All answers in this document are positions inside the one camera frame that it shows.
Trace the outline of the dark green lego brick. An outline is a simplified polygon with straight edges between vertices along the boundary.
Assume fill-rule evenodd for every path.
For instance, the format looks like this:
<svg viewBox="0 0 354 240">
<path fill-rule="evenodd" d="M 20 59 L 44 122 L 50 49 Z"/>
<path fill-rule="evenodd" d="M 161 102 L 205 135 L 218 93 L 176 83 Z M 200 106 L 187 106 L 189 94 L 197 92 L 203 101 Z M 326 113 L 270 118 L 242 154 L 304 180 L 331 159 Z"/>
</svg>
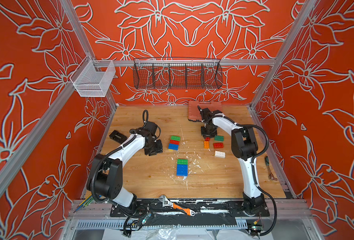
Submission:
<svg viewBox="0 0 354 240">
<path fill-rule="evenodd" d="M 179 142 L 181 140 L 181 138 L 178 136 L 171 136 L 171 140 Z"/>
<path fill-rule="evenodd" d="M 214 140 L 217 142 L 223 142 L 225 140 L 225 137 L 217 135 L 215 136 Z"/>
</svg>

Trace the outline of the blue lego brick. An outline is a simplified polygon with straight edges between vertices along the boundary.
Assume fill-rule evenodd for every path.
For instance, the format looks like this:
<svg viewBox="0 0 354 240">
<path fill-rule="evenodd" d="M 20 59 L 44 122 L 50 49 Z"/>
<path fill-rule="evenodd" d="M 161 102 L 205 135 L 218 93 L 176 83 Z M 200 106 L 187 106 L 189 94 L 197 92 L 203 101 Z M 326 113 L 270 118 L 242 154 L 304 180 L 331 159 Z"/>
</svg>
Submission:
<svg viewBox="0 0 354 240">
<path fill-rule="evenodd" d="M 178 171 L 187 171 L 188 170 L 188 165 L 177 164 L 177 170 Z"/>
<path fill-rule="evenodd" d="M 178 151 L 179 150 L 179 145 L 169 143 L 168 149 L 169 150 L 173 150 L 173 151 Z"/>
<path fill-rule="evenodd" d="M 188 169 L 177 169 L 176 176 L 187 177 L 188 176 Z"/>
</svg>

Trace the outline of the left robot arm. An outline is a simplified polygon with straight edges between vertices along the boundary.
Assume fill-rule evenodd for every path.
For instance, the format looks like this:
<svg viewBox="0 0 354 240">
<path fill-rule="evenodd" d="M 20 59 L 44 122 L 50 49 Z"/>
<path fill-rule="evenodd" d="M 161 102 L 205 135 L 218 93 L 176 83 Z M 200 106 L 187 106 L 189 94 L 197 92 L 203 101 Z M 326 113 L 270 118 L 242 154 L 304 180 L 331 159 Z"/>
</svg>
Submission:
<svg viewBox="0 0 354 240">
<path fill-rule="evenodd" d="M 146 156 L 163 152 L 162 141 L 156 135 L 161 129 L 149 121 L 148 110 L 143 111 L 143 123 L 143 126 L 131 129 L 130 136 L 119 147 L 94 157 L 86 187 L 96 203 L 116 204 L 134 214 L 137 196 L 124 188 L 123 168 L 140 150 L 144 150 Z"/>
</svg>

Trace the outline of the green handled pliers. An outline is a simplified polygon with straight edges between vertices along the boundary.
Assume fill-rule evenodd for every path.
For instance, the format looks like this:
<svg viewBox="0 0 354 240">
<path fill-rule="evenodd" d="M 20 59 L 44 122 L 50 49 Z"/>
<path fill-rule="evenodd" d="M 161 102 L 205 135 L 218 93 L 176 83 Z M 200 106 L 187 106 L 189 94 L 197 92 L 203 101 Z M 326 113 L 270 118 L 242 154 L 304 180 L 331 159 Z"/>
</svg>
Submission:
<svg viewBox="0 0 354 240">
<path fill-rule="evenodd" d="M 271 169 L 270 169 L 270 161 L 269 161 L 269 157 L 265 156 L 265 165 L 266 165 L 266 169 L 268 171 L 268 178 L 271 181 L 277 181 L 278 179 L 274 176 L 274 174 L 272 173 Z"/>
</svg>

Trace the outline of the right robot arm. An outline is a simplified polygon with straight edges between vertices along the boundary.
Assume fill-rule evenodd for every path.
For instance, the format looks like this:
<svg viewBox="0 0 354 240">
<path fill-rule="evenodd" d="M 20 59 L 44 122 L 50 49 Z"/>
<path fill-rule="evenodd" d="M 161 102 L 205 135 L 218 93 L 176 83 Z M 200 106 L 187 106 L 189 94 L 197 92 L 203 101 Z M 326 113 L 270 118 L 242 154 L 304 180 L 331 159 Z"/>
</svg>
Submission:
<svg viewBox="0 0 354 240">
<path fill-rule="evenodd" d="M 266 236 L 272 232 L 277 221 L 277 205 L 271 194 L 262 189 L 259 183 L 257 171 L 257 158 L 263 155 L 269 146 L 269 138 L 263 128 L 252 124 L 239 124 L 227 117 L 219 110 L 211 111 L 208 108 L 197 107 L 204 126 L 202 135 L 209 137 L 214 135 L 220 128 L 231 136 L 231 149 L 233 155 L 238 159 L 244 182 L 243 189 L 243 211 L 248 216 L 260 213 L 261 209 L 267 207 L 265 196 L 272 200 L 273 220 L 271 226 L 266 230 L 257 230 L 255 227 L 248 228 L 248 234 L 253 237 Z"/>
</svg>

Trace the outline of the orange lego brick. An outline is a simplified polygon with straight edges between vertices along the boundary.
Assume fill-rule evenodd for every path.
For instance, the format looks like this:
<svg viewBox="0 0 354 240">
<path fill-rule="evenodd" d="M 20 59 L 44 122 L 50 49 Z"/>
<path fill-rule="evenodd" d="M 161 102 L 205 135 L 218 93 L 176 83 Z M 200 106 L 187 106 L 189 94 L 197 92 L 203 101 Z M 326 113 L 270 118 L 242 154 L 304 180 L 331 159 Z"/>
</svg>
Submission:
<svg viewBox="0 0 354 240">
<path fill-rule="evenodd" d="M 210 148 L 210 142 L 204 141 L 204 149 L 209 149 L 209 148 Z"/>
</svg>

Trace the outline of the hex key set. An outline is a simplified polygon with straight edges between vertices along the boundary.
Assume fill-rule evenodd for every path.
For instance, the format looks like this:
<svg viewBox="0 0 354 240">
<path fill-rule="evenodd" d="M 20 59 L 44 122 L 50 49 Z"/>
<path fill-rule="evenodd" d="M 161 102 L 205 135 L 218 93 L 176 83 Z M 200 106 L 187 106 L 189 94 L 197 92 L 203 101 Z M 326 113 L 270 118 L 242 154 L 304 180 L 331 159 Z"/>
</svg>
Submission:
<svg viewBox="0 0 354 240">
<path fill-rule="evenodd" d="M 90 203 L 92 203 L 94 201 L 94 198 L 92 195 L 88 196 L 85 200 L 83 200 L 78 206 L 77 208 L 73 211 L 73 213 L 76 213 L 77 211 L 85 208 L 86 206 L 88 206 Z"/>
</svg>

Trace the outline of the clear plastic bin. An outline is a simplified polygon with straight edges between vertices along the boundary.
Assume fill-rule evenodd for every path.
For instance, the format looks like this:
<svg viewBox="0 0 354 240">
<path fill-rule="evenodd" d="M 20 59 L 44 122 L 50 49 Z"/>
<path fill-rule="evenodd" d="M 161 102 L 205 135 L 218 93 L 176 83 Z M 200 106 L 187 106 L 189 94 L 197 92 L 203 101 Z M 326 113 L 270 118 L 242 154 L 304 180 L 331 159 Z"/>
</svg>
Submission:
<svg viewBox="0 0 354 240">
<path fill-rule="evenodd" d="M 81 97 L 105 97 L 115 74 L 113 61 L 96 61 L 87 55 L 70 80 Z"/>
</svg>

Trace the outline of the white lego brick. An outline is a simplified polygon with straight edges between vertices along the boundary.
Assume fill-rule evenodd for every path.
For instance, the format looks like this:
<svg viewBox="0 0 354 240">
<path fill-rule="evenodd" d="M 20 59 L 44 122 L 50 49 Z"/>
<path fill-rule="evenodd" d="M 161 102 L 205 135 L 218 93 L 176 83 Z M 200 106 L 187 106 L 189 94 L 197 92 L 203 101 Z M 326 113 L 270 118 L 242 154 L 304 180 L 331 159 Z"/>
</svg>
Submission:
<svg viewBox="0 0 354 240">
<path fill-rule="evenodd" d="M 226 157 L 226 153 L 222 151 L 215 151 L 215 157 L 224 159 Z"/>
</svg>

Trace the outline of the blue lego brick front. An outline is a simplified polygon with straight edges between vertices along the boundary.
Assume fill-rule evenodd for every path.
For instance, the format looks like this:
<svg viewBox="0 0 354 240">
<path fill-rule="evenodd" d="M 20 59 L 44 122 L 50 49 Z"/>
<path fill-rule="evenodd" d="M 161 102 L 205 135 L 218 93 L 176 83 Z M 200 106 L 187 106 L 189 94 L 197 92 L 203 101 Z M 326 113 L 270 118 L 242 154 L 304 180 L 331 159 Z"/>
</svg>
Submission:
<svg viewBox="0 0 354 240">
<path fill-rule="evenodd" d="M 187 177 L 188 176 L 188 169 L 177 169 L 176 176 Z"/>
</svg>

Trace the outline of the orange handled adjustable wrench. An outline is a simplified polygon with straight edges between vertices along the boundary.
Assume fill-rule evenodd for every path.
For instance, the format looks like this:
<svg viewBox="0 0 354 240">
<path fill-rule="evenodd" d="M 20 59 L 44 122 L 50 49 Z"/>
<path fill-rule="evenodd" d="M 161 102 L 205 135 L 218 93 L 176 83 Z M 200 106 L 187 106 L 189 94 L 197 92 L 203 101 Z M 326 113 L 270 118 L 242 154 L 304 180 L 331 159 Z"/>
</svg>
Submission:
<svg viewBox="0 0 354 240">
<path fill-rule="evenodd" d="M 194 212 L 193 210 L 175 204 L 174 202 L 170 201 L 165 195 L 161 195 L 159 197 L 159 201 L 162 203 L 163 207 L 171 207 L 191 217 L 194 217 L 196 215 L 196 212 Z"/>
</svg>

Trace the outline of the small black box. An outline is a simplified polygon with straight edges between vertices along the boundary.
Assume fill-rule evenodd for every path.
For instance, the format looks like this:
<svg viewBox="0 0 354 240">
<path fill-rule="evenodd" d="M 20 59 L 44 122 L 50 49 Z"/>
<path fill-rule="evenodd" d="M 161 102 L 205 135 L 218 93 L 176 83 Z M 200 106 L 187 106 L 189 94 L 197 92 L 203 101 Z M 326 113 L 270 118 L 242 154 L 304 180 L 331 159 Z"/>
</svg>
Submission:
<svg viewBox="0 0 354 240">
<path fill-rule="evenodd" d="M 112 131 L 109 134 L 109 138 L 119 144 L 123 144 L 128 139 L 128 137 L 126 137 L 125 135 L 123 135 L 117 130 Z"/>
</svg>

